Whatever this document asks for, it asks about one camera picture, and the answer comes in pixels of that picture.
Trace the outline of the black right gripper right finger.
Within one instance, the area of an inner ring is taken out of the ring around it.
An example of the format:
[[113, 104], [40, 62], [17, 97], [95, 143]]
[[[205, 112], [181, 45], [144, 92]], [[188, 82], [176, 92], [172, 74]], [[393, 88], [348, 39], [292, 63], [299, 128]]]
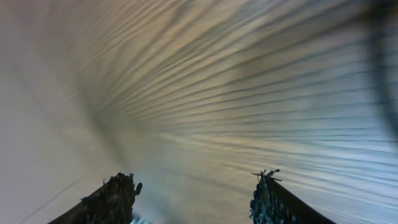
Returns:
[[281, 186], [273, 177], [279, 171], [254, 174], [258, 183], [250, 201], [253, 224], [335, 224]]

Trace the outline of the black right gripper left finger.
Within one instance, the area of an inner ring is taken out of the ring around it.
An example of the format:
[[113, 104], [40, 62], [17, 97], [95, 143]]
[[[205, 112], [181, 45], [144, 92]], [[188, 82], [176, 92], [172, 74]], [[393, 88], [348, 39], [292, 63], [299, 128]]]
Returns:
[[118, 173], [49, 224], [130, 224], [133, 205], [143, 184], [134, 175]]

